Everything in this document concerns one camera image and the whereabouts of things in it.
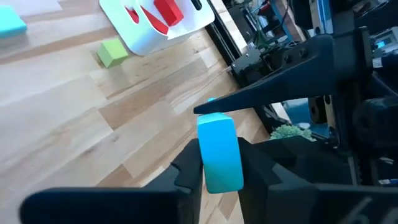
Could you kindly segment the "green cube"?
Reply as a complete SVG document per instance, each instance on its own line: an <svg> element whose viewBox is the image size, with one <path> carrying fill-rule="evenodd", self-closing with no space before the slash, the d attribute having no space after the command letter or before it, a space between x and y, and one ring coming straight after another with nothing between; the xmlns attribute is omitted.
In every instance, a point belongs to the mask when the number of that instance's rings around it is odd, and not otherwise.
<svg viewBox="0 0 398 224"><path fill-rule="evenodd" d="M101 43L97 56L109 68L123 63L129 54L119 39L109 39Z"/></svg>

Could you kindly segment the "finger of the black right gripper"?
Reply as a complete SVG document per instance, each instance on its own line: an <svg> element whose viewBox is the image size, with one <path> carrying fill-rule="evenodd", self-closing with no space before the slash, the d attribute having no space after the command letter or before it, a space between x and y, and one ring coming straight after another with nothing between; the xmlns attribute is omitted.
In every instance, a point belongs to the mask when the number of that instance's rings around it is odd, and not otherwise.
<svg viewBox="0 0 398 224"><path fill-rule="evenodd" d="M285 56L288 62L269 76L196 106L193 112L229 112L335 92L335 42L331 35L315 36L286 51Z"/></svg>
<svg viewBox="0 0 398 224"><path fill-rule="evenodd" d="M320 141L302 136L260 142L257 145L276 163L311 183L350 184L348 163Z"/></svg>

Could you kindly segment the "black aluminium table frame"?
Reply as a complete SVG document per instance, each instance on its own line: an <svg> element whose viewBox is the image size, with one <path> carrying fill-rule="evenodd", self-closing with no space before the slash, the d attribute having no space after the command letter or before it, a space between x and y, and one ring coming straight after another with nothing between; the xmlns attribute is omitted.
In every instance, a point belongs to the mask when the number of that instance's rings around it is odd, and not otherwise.
<svg viewBox="0 0 398 224"><path fill-rule="evenodd" d="M249 86L259 79L268 75L271 71L260 51L250 47L248 53L243 54L238 48L233 36L224 24L221 16L211 0L204 0L215 15L214 21L205 27L207 33L214 42L223 60L232 68L232 76L240 88ZM279 117L272 105L255 106L254 111L261 120L268 133L277 127L287 124L288 121Z"/></svg>

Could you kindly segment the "green artificial plant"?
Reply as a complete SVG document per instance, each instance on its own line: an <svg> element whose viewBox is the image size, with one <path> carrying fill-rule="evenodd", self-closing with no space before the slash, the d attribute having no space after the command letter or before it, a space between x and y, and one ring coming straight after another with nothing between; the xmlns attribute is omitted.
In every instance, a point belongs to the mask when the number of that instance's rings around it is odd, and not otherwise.
<svg viewBox="0 0 398 224"><path fill-rule="evenodd" d="M297 126L291 126L284 124L276 128L270 135L270 140L276 139L286 139L294 136L301 136L309 141L316 141L315 138L312 137L312 132L309 129L300 129Z"/></svg>

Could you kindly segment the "red rectangular block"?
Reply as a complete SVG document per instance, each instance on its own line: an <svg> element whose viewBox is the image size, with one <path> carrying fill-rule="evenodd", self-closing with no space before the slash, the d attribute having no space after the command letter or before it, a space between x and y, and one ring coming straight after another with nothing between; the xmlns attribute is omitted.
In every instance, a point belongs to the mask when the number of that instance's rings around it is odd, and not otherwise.
<svg viewBox="0 0 398 224"><path fill-rule="evenodd" d="M154 5L169 27L177 25L184 18L175 0L155 0Z"/></svg>

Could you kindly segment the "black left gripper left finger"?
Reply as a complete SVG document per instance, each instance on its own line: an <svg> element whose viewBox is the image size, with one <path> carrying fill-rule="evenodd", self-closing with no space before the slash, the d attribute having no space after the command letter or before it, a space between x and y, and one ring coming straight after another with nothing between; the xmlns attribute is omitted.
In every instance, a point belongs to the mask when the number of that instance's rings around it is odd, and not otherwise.
<svg viewBox="0 0 398 224"><path fill-rule="evenodd" d="M199 224L203 164L192 139L143 187L57 187L28 196L22 224Z"/></svg>

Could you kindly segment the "blue metal table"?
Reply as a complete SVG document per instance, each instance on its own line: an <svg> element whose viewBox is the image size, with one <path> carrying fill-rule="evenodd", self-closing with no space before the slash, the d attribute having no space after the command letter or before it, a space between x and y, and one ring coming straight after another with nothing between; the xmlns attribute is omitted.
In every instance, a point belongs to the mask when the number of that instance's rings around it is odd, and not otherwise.
<svg viewBox="0 0 398 224"><path fill-rule="evenodd" d="M333 20L330 3L331 0L317 0L318 15L320 18L320 27L322 34L333 33Z"/></svg>

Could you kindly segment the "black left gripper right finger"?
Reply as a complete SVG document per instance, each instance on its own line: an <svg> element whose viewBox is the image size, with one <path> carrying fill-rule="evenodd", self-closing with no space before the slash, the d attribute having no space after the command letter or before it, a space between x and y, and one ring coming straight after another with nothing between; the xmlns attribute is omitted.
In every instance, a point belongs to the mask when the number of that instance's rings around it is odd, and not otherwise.
<svg viewBox="0 0 398 224"><path fill-rule="evenodd" d="M239 138L245 224L398 224L398 188L311 183Z"/></svg>

